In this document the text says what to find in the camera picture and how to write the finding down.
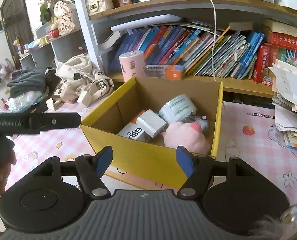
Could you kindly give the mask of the person left hand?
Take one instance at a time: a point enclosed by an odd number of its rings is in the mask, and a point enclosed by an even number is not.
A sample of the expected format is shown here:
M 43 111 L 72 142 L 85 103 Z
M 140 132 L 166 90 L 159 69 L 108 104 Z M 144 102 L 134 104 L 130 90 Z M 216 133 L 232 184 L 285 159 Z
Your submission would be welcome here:
M 0 168 L 0 196 L 4 194 L 5 192 L 5 187 L 7 184 L 7 179 L 10 175 L 11 172 L 11 166 L 16 165 L 17 159 L 16 159 L 16 154 L 14 150 L 12 149 L 10 151 L 10 156 L 8 158 L 8 161 L 6 164 Z

